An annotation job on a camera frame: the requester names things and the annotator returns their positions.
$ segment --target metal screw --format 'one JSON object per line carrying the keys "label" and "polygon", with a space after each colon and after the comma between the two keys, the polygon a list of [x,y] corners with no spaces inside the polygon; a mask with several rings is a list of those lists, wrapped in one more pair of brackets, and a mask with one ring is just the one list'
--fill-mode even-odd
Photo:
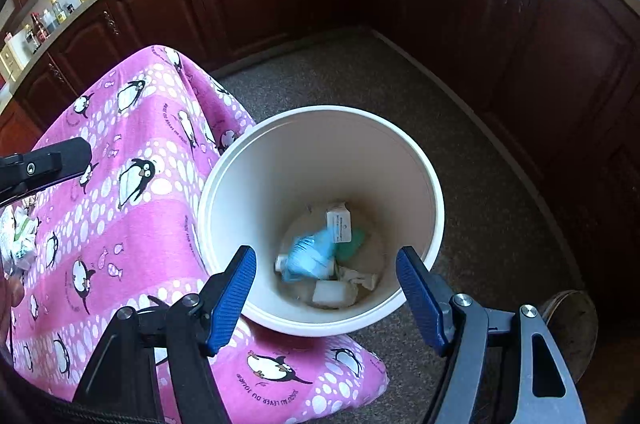
{"label": "metal screw", "polygon": [[526,317],[536,317],[538,311],[533,305],[523,305],[520,310]]}
{"label": "metal screw", "polygon": [[182,298],[182,304],[185,307],[194,307],[200,302],[200,296],[197,294],[187,294]]}
{"label": "metal screw", "polygon": [[127,320],[133,315],[133,309],[131,307],[123,307],[116,312],[116,315],[122,321]]}
{"label": "metal screw", "polygon": [[468,307],[473,300],[467,294],[456,294],[453,296],[453,302],[459,307]]}

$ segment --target gray speckled floor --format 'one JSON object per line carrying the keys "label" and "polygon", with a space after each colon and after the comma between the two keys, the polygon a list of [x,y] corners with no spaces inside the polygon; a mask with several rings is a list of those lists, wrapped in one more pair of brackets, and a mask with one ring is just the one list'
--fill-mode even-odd
{"label": "gray speckled floor", "polygon": [[[402,128],[433,164],[446,222],[434,271],[486,307],[513,310],[573,287],[558,244],[511,168],[466,115],[426,76],[382,41],[354,34],[262,62],[222,79],[256,121],[312,104],[365,109]],[[413,424],[426,411],[444,360],[422,344],[402,307],[352,335],[385,361],[385,394],[325,423]],[[485,392],[498,356],[488,356]],[[476,422],[491,398],[481,396]]]}

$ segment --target cabinet handle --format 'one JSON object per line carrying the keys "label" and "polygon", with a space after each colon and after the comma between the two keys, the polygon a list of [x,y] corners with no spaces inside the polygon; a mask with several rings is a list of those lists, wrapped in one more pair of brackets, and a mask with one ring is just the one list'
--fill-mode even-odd
{"label": "cabinet handle", "polygon": [[107,26],[109,27],[110,31],[114,35],[119,36],[120,31],[118,30],[118,26],[116,25],[116,22],[113,20],[111,15],[106,10],[102,12],[102,15],[104,15],[104,18],[107,20]]}
{"label": "cabinet handle", "polygon": [[60,74],[60,72],[58,71],[58,68],[56,68],[55,66],[53,66],[53,64],[49,63],[49,70],[51,71],[51,73],[53,74],[53,76],[58,79],[60,82],[65,82],[65,80],[62,78],[62,75]]}

